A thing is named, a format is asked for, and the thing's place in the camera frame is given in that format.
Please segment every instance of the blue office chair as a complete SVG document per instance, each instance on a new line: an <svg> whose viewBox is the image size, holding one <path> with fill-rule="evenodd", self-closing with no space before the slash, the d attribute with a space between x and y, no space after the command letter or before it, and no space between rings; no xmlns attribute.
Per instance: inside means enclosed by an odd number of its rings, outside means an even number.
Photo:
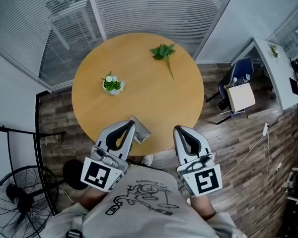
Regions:
<svg viewBox="0 0 298 238"><path fill-rule="evenodd" d="M222 97L222 101L218 104L219 108L221 110L224 110L225 108L227 108L227 111L232 110L230 104L229 104L229 100L228 100L228 95L227 95L227 91L224 88L225 85L230 85L232 83L233 78L242 78L244 77L246 74L252 75L254 72L254 68L253 68L253 63L252 63L252 59L251 57L247 57L247 58L243 58L238 60L234 66L229 70L229 72L224 76L224 78L220 81L220 83L218 84L218 89L219 91L213 95L212 97L208 98L206 100L206 102L209 102L210 100L212 100L214 97L216 97L217 95L221 95ZM217 122L216 124L221 124L222 122L230 119L230 118L236 118L242 114L244 114L246 111L248 111L250 109L250 107L241 110L238 113L234 113L232 111L229 112L229 116L224 118L223 120Z"/></svg>

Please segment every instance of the gray t-shirt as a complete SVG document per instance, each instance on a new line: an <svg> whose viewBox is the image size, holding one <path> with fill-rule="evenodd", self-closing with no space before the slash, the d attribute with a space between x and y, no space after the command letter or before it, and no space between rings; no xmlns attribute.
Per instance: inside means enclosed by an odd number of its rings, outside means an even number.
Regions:
<svg viewBox="0 0 298 238"><path fill-rule="evenodd" d="M85 238L246 237L227 213L205 222L170 174L134 165L94 209L77 203L50 219L40 236L65 237L74 218L81 218Z"/></svg>

